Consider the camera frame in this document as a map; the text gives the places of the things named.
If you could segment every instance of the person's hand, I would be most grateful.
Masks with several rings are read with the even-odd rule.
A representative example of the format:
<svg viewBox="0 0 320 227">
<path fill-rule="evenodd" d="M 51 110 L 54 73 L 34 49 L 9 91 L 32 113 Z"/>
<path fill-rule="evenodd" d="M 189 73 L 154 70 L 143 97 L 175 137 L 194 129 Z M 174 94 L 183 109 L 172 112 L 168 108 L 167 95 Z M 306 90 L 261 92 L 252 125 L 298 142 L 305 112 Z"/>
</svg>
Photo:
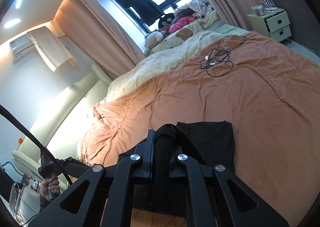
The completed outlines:
<svg viewBox="0 0 320 227">
<path fill-rule="evenodd" d="M 40 194 L 45 198 L 47 199 L 48 201 L 49 200 L 49 193 L 48 193 L 48 188 L 49 190 L 51 190 L 52 193 L 55 193 L 57 195 L 60 195 L 61 192 L 60 192 L 60 186 L 59 186 L 59 180 L 58 180 L 58 177 L 56 175 L 54 175 L 53 177 L 51 178 L 47 178 L 45 179 L 44 181 L 41 182 L 40 184 Z"/>
</svg>

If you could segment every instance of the bed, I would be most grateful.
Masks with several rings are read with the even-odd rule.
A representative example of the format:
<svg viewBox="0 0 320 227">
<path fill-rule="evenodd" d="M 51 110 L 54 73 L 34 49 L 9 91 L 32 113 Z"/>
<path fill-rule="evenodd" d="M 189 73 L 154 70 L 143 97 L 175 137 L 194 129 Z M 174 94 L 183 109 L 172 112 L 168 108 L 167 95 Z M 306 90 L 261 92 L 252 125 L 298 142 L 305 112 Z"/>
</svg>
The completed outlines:
<svg viewBox="0 0 320 227">
<path fill-rule="evenodd" d="M 246 40 L 237 47 L 241 36 Z M 211 78 L 200 70 L 199 60 L 218 41 L 220 48 L 236 47 L 230 54 L 234 68 Z M 110 166 L 150 128 L 226 120 L 233 125 L 236 175 L 290 226 L 297 226 L 310 209 L 320 191 L 320 68 L 315 62 L 217 19 L 180 45 L 156 51 L 113 82 L 95 68 L 70 86 L 74 94 L 61 97 L 66 105 L 47 113 L 47 122 L 39 118 L 31 129 L 58 158 L 73 156 Z M 216 68 L 223 72 L 230 67 Z M 91 90 L 94 97 L 83 104 Z M 78 120 L 81 130 L 73 126 Z M 35 172 L 38 153 L 26 139 L 13 156 L 21 171 L 40 178 Z M 65 179 L 60 180 L 65 189 Z M 164 225 L 186 226 L 186 221 L 132 211 L 131 226 Z"/>
<path fill-rule="evenodd" d="M 178 31 L 171 33 L 162 42 L 150 49 L 150 52 L 154 54 L 180 46 L 188 38 L 204 30 L 221 33 L 223 35 L 242 35 L 246 32 L 241 28 L 223 24 L 217 12 L 210 10 L 204 18 L 198 18 Z"/>
</svg>

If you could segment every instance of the floor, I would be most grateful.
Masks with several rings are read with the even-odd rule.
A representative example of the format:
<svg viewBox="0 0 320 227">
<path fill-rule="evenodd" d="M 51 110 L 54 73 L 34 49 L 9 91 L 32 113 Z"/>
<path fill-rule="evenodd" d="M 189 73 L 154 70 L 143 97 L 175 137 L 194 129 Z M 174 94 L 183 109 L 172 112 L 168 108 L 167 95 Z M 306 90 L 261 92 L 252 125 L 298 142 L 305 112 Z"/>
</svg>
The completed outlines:
<svg viewBox="0 0 320 227">
<path fill-rule="evenodd" d="M 293 51 L 296 51 L 296 52 L 304 55 L 305 57 L 316 61 L 318 66 L 320 66 L 320 57 L 318 57 L 315 53 L 311 52 L 309 49 L 305 48 L 304 46 L 300 45 L 299 43 L 294 42 L 294 41 L 291 41 L 291 43 L 290 43 L 289 40 L 285 40 L 285 41 L 282 41 L 282 44 L 284 44 L 288 48 L 292 49 Z"/>
</svg>

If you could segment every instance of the screw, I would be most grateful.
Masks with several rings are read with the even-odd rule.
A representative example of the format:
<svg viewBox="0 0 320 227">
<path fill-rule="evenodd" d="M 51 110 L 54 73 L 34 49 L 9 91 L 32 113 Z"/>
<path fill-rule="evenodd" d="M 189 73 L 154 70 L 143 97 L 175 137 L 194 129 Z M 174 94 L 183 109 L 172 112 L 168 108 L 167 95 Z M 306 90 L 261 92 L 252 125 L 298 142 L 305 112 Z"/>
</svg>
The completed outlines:
<svg viewBox="0 0 320 227">
<path fill-rule="evenodd" d="M 101 166 L 101 165 L 94 165 L 94 166 L 92 167 L 92 170 L 93 170 L 94 172 L 100 172 L 100 171 L 102 170 L 102 166 Z"/>
<path fill-rule="evenodd" d="M 130 156 L 130 159 L 131 159 L 131 160 L 139 160 L 139 159 L 140 159 L 140 155 L 138 155 L 138 154 L 133 154 L 133 155 Z"/>
<path fill-rule="evenodd" d="M 223 172 L 226 168 L 223 165 L 216 165 L 215 169 L 219 172 Z"/>
<path fill-rule="evenodd" d="M 180 154 L 180 155 L 178 155 L 178 160 L 184 161 L 184 160 L 187 160 L 187 159 L 188 159 L 188 156 L 185 155 L 185 154 Z"/>
</svg>

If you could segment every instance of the cream blanket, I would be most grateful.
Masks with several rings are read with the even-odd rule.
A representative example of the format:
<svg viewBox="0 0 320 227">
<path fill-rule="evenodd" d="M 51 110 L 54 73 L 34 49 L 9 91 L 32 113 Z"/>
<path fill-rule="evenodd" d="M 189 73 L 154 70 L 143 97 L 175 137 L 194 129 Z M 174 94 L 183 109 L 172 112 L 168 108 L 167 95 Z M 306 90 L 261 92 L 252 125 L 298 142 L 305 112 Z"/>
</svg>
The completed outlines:
<svg viewBox="0 0 320 227">
<path fill-rule="evenodd" d="M 199 53 L 201 49 L 223 37 L 224 35 L 212 31 L 201 31 L 178 47 L 163 50 L 145 58 L 130 72 L 118 77 L 110 84 L 108 94 L 101 103 L 114 101 L 135 90 L 148 79 L 177 68 Z"/>
</svg>

